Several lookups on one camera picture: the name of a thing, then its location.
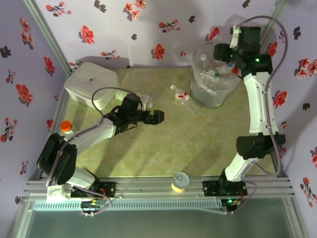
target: green surface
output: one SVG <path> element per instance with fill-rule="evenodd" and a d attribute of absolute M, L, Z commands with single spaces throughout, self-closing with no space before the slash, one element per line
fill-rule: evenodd
<path fill-rule="evenodd" d="M 139 124 L 137 128 L 90 147 L 77 158 L 77 166 L 99 177 L 219 175 L 236 155 L 238 136 L 249 134 L 250 113 L 244 84 L 215 109 L 190 114 L 179 104 L 171 84 L 190 91 L 191 68 L 115 69 L 124 89 L 153 96 L 152 110 L 165 112 L 159 125 Z M 103 110 L 109 112 L 121 102 L 115 98 Z M 100 120 L 100 114 L 70 99 L 65 119 L 76 130 Z M 270 158 L 262 164 L 273 172 Z M 252 168 L 248 174 L 261 174 Z"/>

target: glass panel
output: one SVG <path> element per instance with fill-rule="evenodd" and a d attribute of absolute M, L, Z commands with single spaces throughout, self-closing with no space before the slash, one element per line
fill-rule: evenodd
<path fill-rule="evenodd" d="M 202 211 L 34 212 L 27 238 L 291 238 L 281 199 L 252 199 L 237 214 Z"/>

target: yellow can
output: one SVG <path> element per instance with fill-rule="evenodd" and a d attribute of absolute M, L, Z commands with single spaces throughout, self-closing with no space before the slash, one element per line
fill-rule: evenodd
<path fill-rule="evenodd" d="M 181 193 L 186 190 L 189 185 L 189 178 L 185 173 L 179 172 L 172 178 L 172 189 L 175 192 Z"/>

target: small orange bottle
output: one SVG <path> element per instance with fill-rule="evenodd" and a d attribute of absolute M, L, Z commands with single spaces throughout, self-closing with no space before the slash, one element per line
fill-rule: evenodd
<path fill-rule="evenodd" d="M 65 133 L 65 134 L 72 134 L 74 133 L 73 130 L 73 125 L 71 124 L 70 121 L 65 120 L 60 124 L 60 129 Z"/>

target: box lid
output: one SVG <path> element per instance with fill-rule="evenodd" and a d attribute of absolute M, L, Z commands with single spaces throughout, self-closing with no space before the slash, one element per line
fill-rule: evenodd
<path fill-rule="evenodd" d="M 114 87 L 118 75 L 94 63 L 83 63 L 65 82 L 64 87 L 76 95 L 91 99 L 93 93 L 103 87 Z M 104 89 L 95 94 L 94 99 L 100 99 L 108 90 Z"/>

